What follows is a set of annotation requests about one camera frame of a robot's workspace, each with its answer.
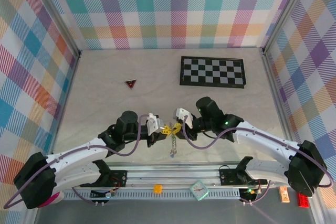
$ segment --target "yellow object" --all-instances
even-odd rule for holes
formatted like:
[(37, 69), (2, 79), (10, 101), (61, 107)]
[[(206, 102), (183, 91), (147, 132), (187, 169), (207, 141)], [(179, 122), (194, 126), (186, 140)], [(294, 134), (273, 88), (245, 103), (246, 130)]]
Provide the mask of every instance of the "yellow object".
[(182, 124), (181, 123), (175, 123), (173, 127), (173, 134), (175, 135), (177, 132), (181, 130)]
[(170, 134), (175, 135), (176, 133), (178, 133), (182, 128), (182, 124), (181, 123), (175, 123), (175, 125), (173, 126), (173, 128), (171, 129), (169, 126), (165, 125), (164, 126), (164, 130), (162, 130), (162, 134), (165, 134), (167, 136), (169, 136)]
[(169, 126), (165, 125), (164, 130), (162, 130), (161, 132), (162, 132), (162, 134), (165, 134), (165, 135), (169, 136), (172, 133), (172, 129), (169, 128)]
[(162, 185), (154, 185), (153, 193), (161, 194), (162, 193)]
[(286, 186), (279, 186), (280, 198), (282, 203), (289, 203), (289, 195)]

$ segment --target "yellow clip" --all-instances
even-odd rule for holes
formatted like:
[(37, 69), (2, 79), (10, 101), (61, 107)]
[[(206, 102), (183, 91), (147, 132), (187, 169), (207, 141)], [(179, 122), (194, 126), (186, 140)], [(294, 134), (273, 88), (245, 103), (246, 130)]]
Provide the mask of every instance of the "yellow clip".
[(169, 126), (165, 125), (164, 130), (162, 130), (161, 132), (162, 132), (162, 134), (165, 134), (165, 135), (169, 136), (172, 133), (172, 129), (169, 128)]
[(170, 134), (175, 135), (177, 132), (181, 130), (182, 124), (181, 123), (175, 123), (173, 129), (171, 129), (169, 126), (165, 125), (164, 130), (161, 131), (162, 134), (167, 135), (167, 137)]
[(181, 123), (175, 123), (173, 127), (173, 134), (175, 135), (177, 132), (181, 130), (182, 124)]

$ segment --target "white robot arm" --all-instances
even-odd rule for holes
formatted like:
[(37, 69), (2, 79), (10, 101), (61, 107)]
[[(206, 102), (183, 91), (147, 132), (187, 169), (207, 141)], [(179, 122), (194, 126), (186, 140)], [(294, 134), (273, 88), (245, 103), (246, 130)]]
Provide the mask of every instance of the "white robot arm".
[[(227, 139), (233, 143), (244, 144), (269, 155), (275, 161), (260, 161), (253, 157), (245, 157), (234, 172), (239, 185), (246, 185), (255, 179), (274, 180), (288, 183), (294, 190), (312, 196), (319, 186), (324, 174), (329, 178), (327, 167), (313, 143), (302, 144), (274, 137), (263, 132), (242, 118), (224, 114), (209, 97), (201, 98), (196, 106), (201, 114), (196, 118), (185, 109), (177, 109), (175, 117), (182, 130), (177, 137), (186, 139), (193, 147), (205, 149), (212, 146), (217, 139)], [(141, 118), (146, 117), (146, 124), (141, 125)], [(146, 140), (151, 147), (156, 141), (163, 140), (164, 125), (157, 115), (148, 114), (139, 117), (132, 111), (124, 112), (116, 124), (95, 137), (90, 142), (59, 154), (43, 156), (33, 154), (14, 178), (18, 192), (9, 200), (4, 208), (19, 194), (27, 208), (44, 206), (50, 198), (64, 189), (78, 185), (89, 187), (111, 187), (116, 182), (113, 176), (124, 186), (127, 182), (127, 171), (111, 171), (103, 161), (112, 154), (129, 156), (134, 153), (139, 140)], [(206, 147), (198, 147), (191, 141), (197, 134), (212, 131), (217, 138)], [(119, 153), (126, 144), (136, 141), (133, 150), (128, 154)]]

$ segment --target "pink object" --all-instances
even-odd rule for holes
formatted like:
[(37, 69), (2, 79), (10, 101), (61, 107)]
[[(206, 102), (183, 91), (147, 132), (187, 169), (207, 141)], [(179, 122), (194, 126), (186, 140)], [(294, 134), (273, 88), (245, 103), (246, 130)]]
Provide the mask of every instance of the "pink object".
[(59, 192), (52, 195), (46, 202), (44, 202), (43, 204), (39, 205), (38, 207), (45, 207), (48, 206), (49, 204), (51, 204), (55, 199), (57, 199), (57, 197), (59, 196)]

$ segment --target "orange tag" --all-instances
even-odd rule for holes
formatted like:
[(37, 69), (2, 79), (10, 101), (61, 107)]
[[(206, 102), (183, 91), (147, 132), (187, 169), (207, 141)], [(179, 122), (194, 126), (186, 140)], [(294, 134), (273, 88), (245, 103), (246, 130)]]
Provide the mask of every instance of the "orange tag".
[(289, 203), (289, 195), (286, 186), (279, 186), (280, 198), (282, 203)]

